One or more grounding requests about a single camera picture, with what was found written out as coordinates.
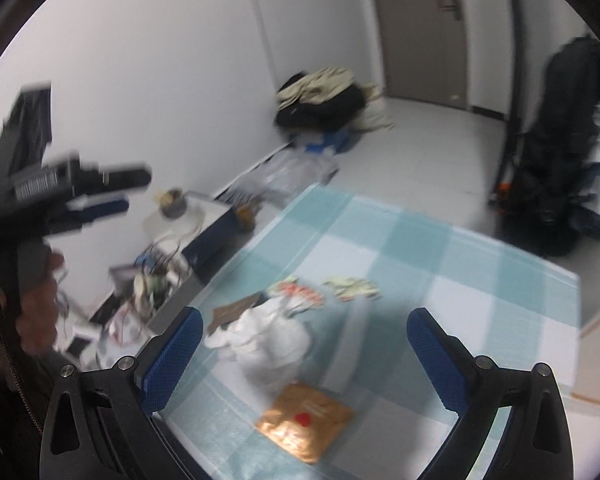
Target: finger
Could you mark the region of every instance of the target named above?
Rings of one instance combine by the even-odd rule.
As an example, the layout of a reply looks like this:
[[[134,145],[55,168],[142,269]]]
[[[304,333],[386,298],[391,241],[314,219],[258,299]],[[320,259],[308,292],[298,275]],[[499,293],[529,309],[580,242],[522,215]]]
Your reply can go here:
[[[46,267],[49,272],[53,272],[62,266],[64,266],[64,256],[61,253],[51,253],[46,261]]]
[[[20,335],[22,349],[30,355],[37,355],[49,350],[58,336],[54,324],[40,326],[32,319],[18,318],[16,330]]]
[[[35,316],[40,311],[56,310],[56,280],[49,279],[30,290],[20,298],[20,308],[24,316]]]
[[[55,303],[45,304],[39,307],[35,314],[24,316],[24,319],[40,330],[46,330],[46,327],[56,324],[58,320],[58,307]]]
[[[40,355],[53,347],[57,336],[58,332],[56,332],[56,329],[54,328],[49,332],[38,332],[32,337],[22,338],[20,345],[27,354],[31,356]]]

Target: black backpack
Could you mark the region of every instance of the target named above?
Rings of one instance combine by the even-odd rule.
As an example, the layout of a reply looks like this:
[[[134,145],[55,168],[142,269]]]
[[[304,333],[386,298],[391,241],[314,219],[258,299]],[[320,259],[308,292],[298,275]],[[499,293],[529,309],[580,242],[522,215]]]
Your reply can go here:
[[[282,85],[284,90],[300,81],[306,72],[300,72]],[[355,84],[319,105],[296,101],[276,115],[276,124],[282,128],[301,128],[333,133],[344,128],[366,105],[365,95]]]
[[[540,256],[564,256],[579,234],[568,225],[582,168],[596,139],[600,42],[576,38],[545,73],[538,118],[527,132],[520,163],[501,203],[498,237]]]

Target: cable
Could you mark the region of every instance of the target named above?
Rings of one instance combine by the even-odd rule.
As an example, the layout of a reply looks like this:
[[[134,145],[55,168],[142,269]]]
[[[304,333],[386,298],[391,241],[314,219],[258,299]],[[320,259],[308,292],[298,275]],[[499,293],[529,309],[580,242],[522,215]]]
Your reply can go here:
[[[160,256],[158,256],[156,258],[154,265],[152,266],[151,270],[149,271],[149,274],[155,274],[156,271],[158,269],[160,269],[161,267],[165,270],[165,272],[167,272],[169,264],[174,259],[176,254],[178,254],[178,252],[180,251],[181,244],[182,243],[180,241],[178,241],[178,246],[176,247],[176,249],[174,251],[172,251],[169,254],[165,254],[165,253],[160,254]]]
[[[4,354],[7,357],[7,363],[9,364],[9,370],[11,371],[11,376],[13,377],[13,382],[16,385],[16,389],[18,390],[20,399],[22,400],[22,403],[24,404],[25,410],[27,410],[27,414],[29,415],[31,422],[33,423],[34,427],[36,428],[38,435],[40,437],[42,437],[42,432],[43,432],[44,427],[43,427],[42,423],[40,422],[38,416],[36,415],[36,412],[33,410],[33,407],[29,400],[29,396],[27,395],[27,393],[24,389],[24,382],[22,380],[22,376],[20,375],[20,371],[18,370],[18,367],[16,366],[15,359],[13,358],[13,354],[11,353],[11,349],[9,347],[8,338],[7,338],[6,330],[4,327],[4,314],[2,312],[2,304],[1,303],[0,303],[0,343],[2,345],[2,348],[4,349]]]
[[[56,307],[58,307],[58,313],[60,316],[64,318],[66,322],[66,318],[69,317],[69,297],[66,292],[60,288],[60,284],[64,282],[64,279],[69,275],[69,269],[64,268],[64,272],[62,272],[62,276],[60,276],[56,280],[56,284],[58,285],[58,289],[56,290]],[[64,329],[64,336],[66,337],[66,327]]]
[[[62,318],[62,332],[64,332],[64,340],[69,339],[69,336],[66,334],[66,317]]]

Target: small table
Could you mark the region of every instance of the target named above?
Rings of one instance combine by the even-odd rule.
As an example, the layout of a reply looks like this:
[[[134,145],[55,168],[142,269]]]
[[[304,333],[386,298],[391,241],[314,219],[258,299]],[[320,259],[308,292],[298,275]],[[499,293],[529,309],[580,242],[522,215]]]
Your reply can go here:
[[[366,277],[382,290],[355,375],[342,395],[332,395],[356,416],[317,465],[304,464],[253,427],[272,399],[234,362],[200,345],[162,416],[213,478],[417,478],[456,421],[407,341],[407,315],[419,306],[474,355],[523,370],[547,362],[563,395],[573,386],[577,276],[497,240],[315,186],[223,267],[194,305],[208,323],[216,306],[289,274],[315,288],[334,274]],[[321,290],[323,309],[298,317],[314,337],[301,373],[313,386],[347,316],[347,304]],[[485,473],[508,411],[498,412],[471,478]]]
[[[170,221],[156,211],[142,223],[148,237],[164,254],[180,253],[192,269],[192,274],[149,321],[148,328],[154,333],[164,332],[202,290],[203,285],[196,271],[238,233],[238,220],[231,206],[201,197],[188,201],[190,209],[196,214]]]

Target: tiled floor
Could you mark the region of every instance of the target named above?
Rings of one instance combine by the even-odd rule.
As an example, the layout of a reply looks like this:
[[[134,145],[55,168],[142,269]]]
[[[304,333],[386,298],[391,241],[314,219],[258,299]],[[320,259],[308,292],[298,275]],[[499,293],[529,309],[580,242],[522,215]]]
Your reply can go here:
[[[387,105],[395,128],[365,134],[339,155],[331,185],[492,235],[486,202],[504,123],[420,102]]]

